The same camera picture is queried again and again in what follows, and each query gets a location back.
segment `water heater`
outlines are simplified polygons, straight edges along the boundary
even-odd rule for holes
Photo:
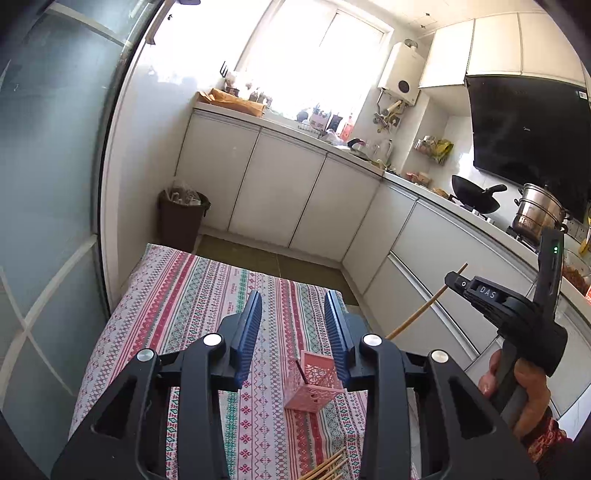
[[[392,96],[414,105],[424,66],[425,59],[418,54],[415,47],[409,47],[403,42],[396,43],[378,87],[385,88]]]

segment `stainless steel pot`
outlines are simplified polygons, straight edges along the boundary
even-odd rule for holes
[[[556,228],[564,233],[569,231],[562,222],[572,217],[548,190],[526,183],[519,193],[521,200],[515,199],[519,208],[512,225],[516,233],[539,242],[543,227]]]

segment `tiled floor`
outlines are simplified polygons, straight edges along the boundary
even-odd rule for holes
[[[209,235],[203,235],[197,255],[275,277],[338,290],[345,304],[358,305],[343,274],[336,268],[246,247]]]

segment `glass door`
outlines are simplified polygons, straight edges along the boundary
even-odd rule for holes
[[[105,134],[161,3],[55,2],[0,66],[0,408],[46,475],[108,319],[96,221]]]

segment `brown trash can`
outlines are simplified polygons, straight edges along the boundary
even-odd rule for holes
[[[199,193],[201,205],[181,205],[170,200],[163,190],[158,195],[158,236],[167,247],[191,253],[201,220],[211,207],[209,199]]]

